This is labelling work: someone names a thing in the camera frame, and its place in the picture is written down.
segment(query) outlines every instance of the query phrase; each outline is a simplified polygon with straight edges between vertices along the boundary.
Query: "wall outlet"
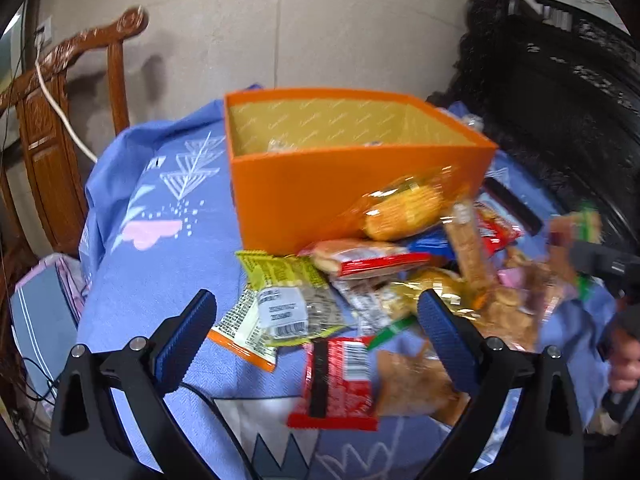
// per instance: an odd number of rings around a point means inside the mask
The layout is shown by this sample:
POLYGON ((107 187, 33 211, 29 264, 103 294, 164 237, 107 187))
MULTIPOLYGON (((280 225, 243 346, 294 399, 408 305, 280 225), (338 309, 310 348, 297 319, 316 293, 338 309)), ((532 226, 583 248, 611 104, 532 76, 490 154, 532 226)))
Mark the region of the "wall outlet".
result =
MULTIPOLYGON (((53 35, 51 32, 51 16, 49 16, 43 22, 40 22, 38 27, 36 27, 36 30, 40 30, 40 29, 43 29, 42 37, 44 41, 42 43, 42 46, 47 46, 49 43, 51 43, 51 40, 53 39, 53 35)), ((36 39, 38 40, 39 38, 40 38, 40 35, 39 34, 36 35, 36 39)))

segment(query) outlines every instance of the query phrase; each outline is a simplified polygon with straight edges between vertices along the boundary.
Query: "open box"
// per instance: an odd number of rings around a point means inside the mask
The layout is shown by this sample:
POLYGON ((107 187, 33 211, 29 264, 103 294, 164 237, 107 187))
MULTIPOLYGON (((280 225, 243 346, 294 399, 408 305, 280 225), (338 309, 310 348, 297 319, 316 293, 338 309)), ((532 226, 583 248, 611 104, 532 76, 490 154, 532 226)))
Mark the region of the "open box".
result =
POLYGON ((496 145, 412 96, 273 89, 225 97, 232 188, 247 250, 293 254, 320 239, 361 237, 335 220, 364 194, 453 166, 475 193, 496 145))

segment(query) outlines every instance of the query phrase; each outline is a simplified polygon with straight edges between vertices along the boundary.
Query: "hand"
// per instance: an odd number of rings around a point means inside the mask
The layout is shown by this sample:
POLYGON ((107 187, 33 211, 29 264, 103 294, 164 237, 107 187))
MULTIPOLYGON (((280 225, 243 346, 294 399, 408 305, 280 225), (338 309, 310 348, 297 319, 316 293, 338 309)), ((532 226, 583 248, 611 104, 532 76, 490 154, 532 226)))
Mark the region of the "hand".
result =
POLYGON ((611 339, 609 387, 615 393, 632 390, 640 380, 640 342, 621 328, 613 331, 611 339))

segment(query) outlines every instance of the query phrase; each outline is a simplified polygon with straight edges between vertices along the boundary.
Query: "screw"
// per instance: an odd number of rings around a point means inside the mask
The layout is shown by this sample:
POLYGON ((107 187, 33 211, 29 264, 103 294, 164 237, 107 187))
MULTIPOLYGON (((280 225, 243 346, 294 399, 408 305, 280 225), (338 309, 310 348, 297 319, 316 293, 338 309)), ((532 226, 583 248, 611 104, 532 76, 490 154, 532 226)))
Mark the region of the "screw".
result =
POLYGON ((146 338, 138 336, 129 341, 129 348, 136 352, 142 350, 146 346, 146 338))
POLYGON ((82 354, 84 354, 85 350, 86 347, 84 345, 75 345, 71 349, 71 357, 80 357, 82 354))
POLYGON ((562 352, 555 345, 546 347, 546 353, 548 353, 552 359, 559 359, 562 357, 562 352))
POLYGON ((491 350, 502 350, 504 348, 504 342, 499 337, 491 336, 485 339, 485 341, 491 350))

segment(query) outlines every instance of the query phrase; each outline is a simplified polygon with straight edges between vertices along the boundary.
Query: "pink cloud pattern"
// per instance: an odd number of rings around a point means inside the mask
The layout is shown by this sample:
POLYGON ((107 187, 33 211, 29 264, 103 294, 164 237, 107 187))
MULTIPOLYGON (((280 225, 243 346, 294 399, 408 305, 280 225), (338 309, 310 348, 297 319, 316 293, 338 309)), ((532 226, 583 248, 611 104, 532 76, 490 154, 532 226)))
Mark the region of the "pink cloud pattern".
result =
POLYGON ((160 238, 174 236, 181 229, 182 220, 132 220, 124 226, 122 239, 145 251, 160 238))

